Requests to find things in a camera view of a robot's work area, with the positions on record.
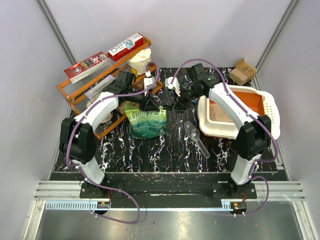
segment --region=black table surface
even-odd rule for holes
[[[160,80],[172,77],[176,68],[161,68]],[[206,69],[210,74],[215,70]],[[220,69],[228,79],[228,84],[235,85],[229,79],[232,68],[223,67]],[[183,68],[178,79],[188,81],[186,69]],[[160,105],[173,103],[172,95],[163,89],[156,94],[156,101]],[[130,137],[130,122],[128,119],[119,124],[113,131],[106,135],[99,143],[95,158],[105,172],[231,172],[235,166],[237,153],[235,152],[235,141],[220,138],[208,137],[201,134],[201,140],[207,147],[210,158],[205,159],[199,148],[188,138],[184,129],[184,122],[190,121],[196,127],[197,122],[196,103],[185,113],[172,113],[167,111],[167,134],[152,139],[132,139]],[[264,159],[271,159],[271,149],[266,151]],[[75,168],[67,168],[65,156],[59,153],[54,166],[54,172],[74,173]],[[257,172],[277,172],[277,167],[272,163],[259,163],[255,169]]]

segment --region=litter scoop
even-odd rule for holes
[[[210,157],[210,153],[208,152],[206,146],[200,140],[200,132],[199,130],[189,121],[184,123],[184,128],[188,137],[195,142],[195,144],[199,147],[200,151],[204,155],[206,159]]]

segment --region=red box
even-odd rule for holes
[[[70,79],[71,83],[74,84],[95,71],[112,64],[112,62],[113,61],[108,58],[103,51],[100,51],[95,55],[78,62],[76,65],[65,69],[64,72]]]
[[[118,45],[110,49],[107,55],[109,58],[116,62],[128,53],[135,50],[136,48],[142,46],[144,43],[144,37],[141,36],[139,33],[135,33],[128,39],[124,40],[123,42],[120,42]]]

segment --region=green package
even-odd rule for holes
[[[124,112],[129,119],[130,137],[134,139],[152,139],[167,133],[167,111],[141,111],[138,106],[127,105]]]

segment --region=metal floor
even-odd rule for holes
[[[259,207],[248,203],[248,212]],[[133,220],[136,212],[110,211],[110,217]],[[95,218],[88,211],[44,210],[37,240],[301,240],[294,207],[268,202],[257,214],[226,217],[209,212],[142,212],[138,224]]]

